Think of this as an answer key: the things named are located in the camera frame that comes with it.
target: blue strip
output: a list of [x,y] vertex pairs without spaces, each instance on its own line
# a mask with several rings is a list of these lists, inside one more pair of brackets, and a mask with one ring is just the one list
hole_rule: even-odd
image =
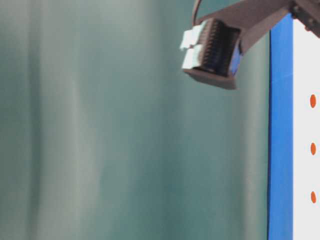
[[268,239],[293,239],[293,21],[270,34]]

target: gripper jaw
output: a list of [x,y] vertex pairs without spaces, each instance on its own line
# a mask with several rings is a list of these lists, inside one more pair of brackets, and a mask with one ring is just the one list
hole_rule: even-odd
[[183,71],[198,82],[235,89],[242,56],[288,13],[320,37],[320,0],[243,0],[195,21],[187,31],[193,40],[182,44]]

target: green backdrop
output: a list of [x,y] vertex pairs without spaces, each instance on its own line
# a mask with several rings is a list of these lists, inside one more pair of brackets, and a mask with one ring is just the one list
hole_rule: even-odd
[[267,238],[269,38],[237,90],[197,83],[192,7],[0,3],[1,240]]

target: black cable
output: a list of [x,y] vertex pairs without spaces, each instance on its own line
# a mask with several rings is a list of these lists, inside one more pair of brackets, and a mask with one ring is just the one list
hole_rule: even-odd
[[192,11],[192,26],[196,25],[197,13],[202,0],[195,0]]

